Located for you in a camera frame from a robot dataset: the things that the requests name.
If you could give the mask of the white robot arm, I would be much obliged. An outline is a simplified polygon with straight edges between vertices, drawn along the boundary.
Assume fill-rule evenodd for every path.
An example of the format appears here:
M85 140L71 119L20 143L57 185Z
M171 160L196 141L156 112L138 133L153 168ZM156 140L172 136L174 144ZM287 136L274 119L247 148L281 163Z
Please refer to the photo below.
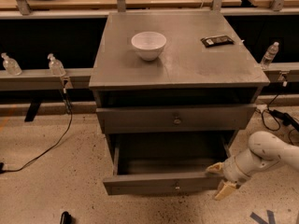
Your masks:
M299 147L287 144L269 132L253 133L245 150L206 168L209 173L223 175L214 199L220 201L239 189L253 175L275 170L284 164L299 170Z

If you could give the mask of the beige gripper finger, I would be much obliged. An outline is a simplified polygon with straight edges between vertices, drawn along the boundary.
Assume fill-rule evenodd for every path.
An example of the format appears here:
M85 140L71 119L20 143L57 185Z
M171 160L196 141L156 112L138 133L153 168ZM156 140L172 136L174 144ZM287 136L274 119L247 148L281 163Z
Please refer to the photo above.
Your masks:
M222 163L221 162L214 163L208 166L206 168L206 171L213 174L222 174L223 173Z
M227 196L231 195L235 190L237 190L237 186L235 183L222 180L218 185L218 189L214 195L214 199L216 201L223 200Z

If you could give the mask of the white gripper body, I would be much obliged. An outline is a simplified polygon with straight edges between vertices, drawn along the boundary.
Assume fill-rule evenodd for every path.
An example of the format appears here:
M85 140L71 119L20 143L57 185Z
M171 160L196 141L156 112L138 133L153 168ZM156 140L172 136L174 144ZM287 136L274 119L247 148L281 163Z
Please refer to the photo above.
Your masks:
M223 163L223 174L225 178L242 186L250 180L251 157L249 155L239 154L232 156Z

